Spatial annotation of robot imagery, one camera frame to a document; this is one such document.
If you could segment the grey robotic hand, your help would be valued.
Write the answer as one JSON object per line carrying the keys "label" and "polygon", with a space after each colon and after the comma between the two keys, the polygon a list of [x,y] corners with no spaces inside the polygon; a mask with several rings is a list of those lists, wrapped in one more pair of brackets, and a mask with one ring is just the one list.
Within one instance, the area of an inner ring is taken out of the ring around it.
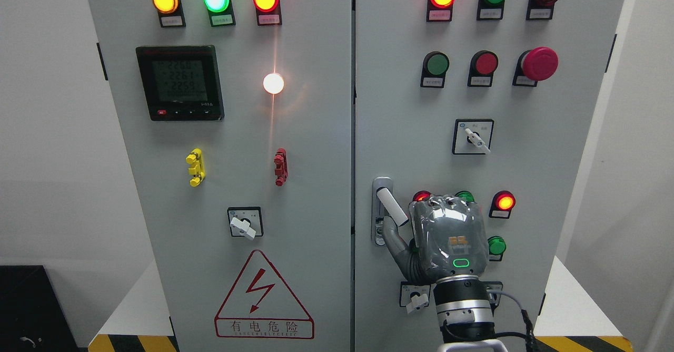
{"label": "grey robotic hand", "polygon": [[456,275],[482,275],[489,251],[481,208],[449,195],[411,202],[409,222],[385,224],[383,236],[403,276],[431,285]]}

